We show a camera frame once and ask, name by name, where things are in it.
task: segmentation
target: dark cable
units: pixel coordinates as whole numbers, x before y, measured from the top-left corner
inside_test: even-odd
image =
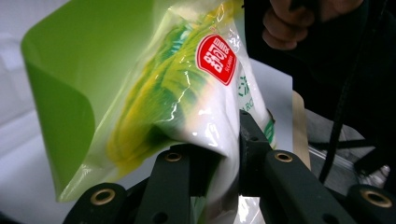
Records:
[[[356,82],[357,77],[359,76],[358,68],[360,68],[361,56],[365,55],[367,46],[370,46],[370,43],[374,39],[375,31],[376,31],[375,28],[378,27],[378,24],[381,22],[382,15],[384,14],[384,11],[387,6],[387,2],[388,0],[384,0],[382,2],[382,6],[377,13],[377,17],[374,19],[373,24],[369,24],[366,26],[366,30],[363,33],[363,38],[359,46],[357,57],[355,58],[353,66],[351,67],[350,70],[351,72],[349,73],[349,76],[347,76],[346,81],[344,83],[340,95],[340,99],[338,101],[334,114],[332,133],[330,135],[330,142],[327,150],[326,160],[323,164],[318,179],[323,184],[326,181],[326,178],[329,175],[330,170],[332,169],[332,164],[335,158],[335,152],[338,146],[338,140],[340,137],[341,130],[343,128],[344,118],[346,116],[347,105],[350,98],[349,96],[350,93],[353,91],[353,85]]]

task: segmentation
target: green plastic bag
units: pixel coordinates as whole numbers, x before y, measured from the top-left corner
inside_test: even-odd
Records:
[[[75,0],[28,32],[22,53],[59,201],[191,143],[222,156],[200,221],[234,215],[224,203],[237,195],[224,197],[239,169],[239,108],[276,143],[235,26],[242,5]]]

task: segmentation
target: plastic bag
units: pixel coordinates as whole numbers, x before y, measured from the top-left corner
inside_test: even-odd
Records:
[[[239,108],[276,142],[234,24],[242,5],[71,1],[29,31],[22,52],[59,201],[191,143],[222,156],[196,219],[235,218]]]

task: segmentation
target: hand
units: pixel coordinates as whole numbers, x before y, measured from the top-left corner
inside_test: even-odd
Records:
[[[363,0],[318,0],[319,16],[305,7],[289,11],[291,0],[270,0],[270,7],[264,15],[264,41],[273,49],[295,49],[297,43],[306,39],[308,27],[315,20],[329,21],[356,9]]]

